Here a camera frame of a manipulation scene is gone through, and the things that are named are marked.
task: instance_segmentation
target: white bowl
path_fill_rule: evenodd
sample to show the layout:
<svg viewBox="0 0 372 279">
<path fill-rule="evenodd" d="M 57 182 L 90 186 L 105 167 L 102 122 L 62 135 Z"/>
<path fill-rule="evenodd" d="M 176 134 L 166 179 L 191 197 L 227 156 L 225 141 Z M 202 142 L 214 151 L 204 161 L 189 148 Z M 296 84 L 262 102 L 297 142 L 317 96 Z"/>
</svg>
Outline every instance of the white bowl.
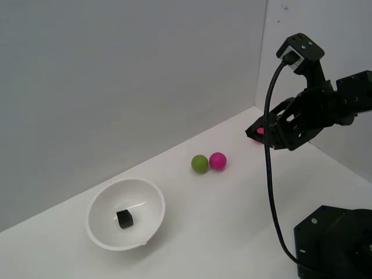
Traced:
<svg viewBox="0 0 372 279">
<path fill-rule="evenodd" d="M 133 226 L 120 228 L 116 212 L 128 210 Z M 104 188 L 93 200 L 86 221 L 87 233 L 98 246 L 123 251 L 145 245 L 160 227 L 164 197 L 153 183 L 131 178 Z"/>
</svg>

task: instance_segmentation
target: green ball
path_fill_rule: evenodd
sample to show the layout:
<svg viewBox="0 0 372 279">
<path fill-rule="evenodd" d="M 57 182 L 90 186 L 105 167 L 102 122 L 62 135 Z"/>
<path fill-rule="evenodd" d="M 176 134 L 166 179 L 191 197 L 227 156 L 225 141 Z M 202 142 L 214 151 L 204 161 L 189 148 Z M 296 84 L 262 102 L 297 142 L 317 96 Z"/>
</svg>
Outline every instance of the green ball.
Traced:
<svg viewBox="0 0 372 279">
<path fill-rule="evenodd" d="M 209 167 L 209 162 L 206 156 L 196 155 L 191 160 L 191 167 L 197 173 L 205 173 Z"/>
</svg>

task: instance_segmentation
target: pink ball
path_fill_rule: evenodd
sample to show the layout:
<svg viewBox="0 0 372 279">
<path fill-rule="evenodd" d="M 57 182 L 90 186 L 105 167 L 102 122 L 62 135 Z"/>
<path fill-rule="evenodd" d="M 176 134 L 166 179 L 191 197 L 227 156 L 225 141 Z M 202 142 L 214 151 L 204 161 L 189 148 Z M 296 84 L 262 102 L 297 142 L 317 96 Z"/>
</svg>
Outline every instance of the pink ball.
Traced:
<svg viewBox="0 0 372 279">
<path fill-rule="evenodd" d="M 227 158 L 220 152 L 213 153 L 209 158 L 210 167 L 215 170 L 222 170 L 227 163 Z"/>
<path fill-rule="evenodd" d="M 260 135 L 263 135 L 263 128 L 262 127 L 261 128 L 258 128 L 257 129 L 257 133 L 260 134 Z"/>
</svg>

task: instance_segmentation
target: magenta ball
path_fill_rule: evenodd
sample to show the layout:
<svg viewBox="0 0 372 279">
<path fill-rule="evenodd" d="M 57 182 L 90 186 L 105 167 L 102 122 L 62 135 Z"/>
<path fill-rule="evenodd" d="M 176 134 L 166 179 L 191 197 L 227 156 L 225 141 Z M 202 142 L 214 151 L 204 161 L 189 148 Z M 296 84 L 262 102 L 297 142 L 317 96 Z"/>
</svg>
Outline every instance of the magenta ball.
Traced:
<svg viewBox="0 0 372 279">
<path fill-rule="evenodd" d="M 215 170 L 222 170 L 227 163 L 227 158 L 220 152 L 213 153 L 209 158 L 210 167 Z"/>
</svg>

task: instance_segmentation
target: black cable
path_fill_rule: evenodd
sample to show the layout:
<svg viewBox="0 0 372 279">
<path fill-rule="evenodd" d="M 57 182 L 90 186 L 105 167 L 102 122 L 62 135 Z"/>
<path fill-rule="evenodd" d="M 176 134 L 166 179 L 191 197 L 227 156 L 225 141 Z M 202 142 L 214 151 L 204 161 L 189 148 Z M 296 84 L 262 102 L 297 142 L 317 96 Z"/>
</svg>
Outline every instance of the black cable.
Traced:
<svg viewBox="0 0 372 279">
<path fill-rule="evenodd" d="M 277 216 L 277 210 L 275 207 L 275 201 L 274 201 L 274 192 L 273 192 L 273 174 L 271 172 L 271 157 L 270 157 L 270 146 L 269 146 L 269 113 L 270 113 L 270 101 L 271 101 L 271 96 L 273 94 L 273 89 L 275 86 L 275 83 L 279 77 L 280 72 L 286 65 L 291 65 L 294 62 L 291 60 L 282 61 L 275 71 L 273 78 L 271 79 L 269 89 L 267 90 L 267 95 L 266 95 L 266 100 L 265 100 L 265 107 L 263 111 L 263 142 L 264 142 L 264 149 L 265 149 L 265 159 L 266 159 L 266 176 L 267 176 L 267 190 L 269 192 L 269 201 L 270 201 L 270 209 L 271 209 L 271 214 L 273 216 L 273 221 L 274 221 L 274 226 L 278 234 L 279 242 L 281 247 L 283 248 L 284 252 L 287 254 L 287 256 L 298 266 L 303 267 L 304 269 L 308 269 L 314 272 L 319 272 L 315 270 L 314 268 L 308 266 L 305 263 L 300 262 L 294 255 L 290 253 L 288 250 L 287 246 L 285 245 L 283 235 L 279 226 L 279 221 L 278 221 L 278 216 Z"/>
</svg>

